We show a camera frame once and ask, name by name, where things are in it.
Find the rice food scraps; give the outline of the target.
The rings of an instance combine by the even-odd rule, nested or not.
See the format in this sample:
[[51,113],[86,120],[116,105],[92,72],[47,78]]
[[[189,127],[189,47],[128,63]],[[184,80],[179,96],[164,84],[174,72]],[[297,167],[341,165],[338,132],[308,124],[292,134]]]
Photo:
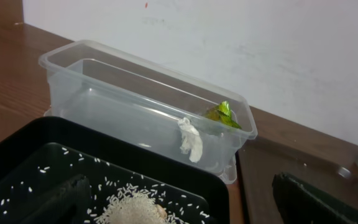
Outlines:
[[65,180],[89,179],[91,200],[76,223],[213,223],[207,201],[159,180],[97,157],[46,145],[15,168],[0,185],[2,218],[20,223],[20,209]]

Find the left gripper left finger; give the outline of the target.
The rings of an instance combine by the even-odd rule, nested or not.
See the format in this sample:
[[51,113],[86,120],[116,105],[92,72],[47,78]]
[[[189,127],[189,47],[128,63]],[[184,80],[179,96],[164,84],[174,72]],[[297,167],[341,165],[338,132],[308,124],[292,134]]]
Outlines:
[[75,175],[21,207],[21,223],[76,223],[91,200],[90,180]]

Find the white tissue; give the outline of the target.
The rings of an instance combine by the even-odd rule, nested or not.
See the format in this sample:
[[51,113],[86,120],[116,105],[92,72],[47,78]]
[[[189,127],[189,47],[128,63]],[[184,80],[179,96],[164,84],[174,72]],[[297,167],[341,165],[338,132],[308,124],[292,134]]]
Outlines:
[[190,123],[188,118],[178,120],[177,124],[181,132],[181,153],[190,154],[189,160],[191,162],[199,162],[203,155],[203,141],[198,130]]

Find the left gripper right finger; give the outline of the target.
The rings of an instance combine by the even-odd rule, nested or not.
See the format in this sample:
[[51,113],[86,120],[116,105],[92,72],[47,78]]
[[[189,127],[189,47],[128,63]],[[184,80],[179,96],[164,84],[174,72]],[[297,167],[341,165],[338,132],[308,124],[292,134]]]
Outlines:
[[285,224],[358,224],[358,210],[287,172],[274,175],[273,197]]

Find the green snack wrapper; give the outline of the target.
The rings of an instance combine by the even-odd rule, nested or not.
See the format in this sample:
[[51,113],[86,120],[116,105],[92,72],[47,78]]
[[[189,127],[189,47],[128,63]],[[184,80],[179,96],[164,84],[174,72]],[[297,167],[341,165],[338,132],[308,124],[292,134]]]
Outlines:
[[218,121],[232,128],[242,128],[237,122],[233,120],[231,107],[228,101],[223,101],[217,106],[208,109],[203,116],[213,121]]

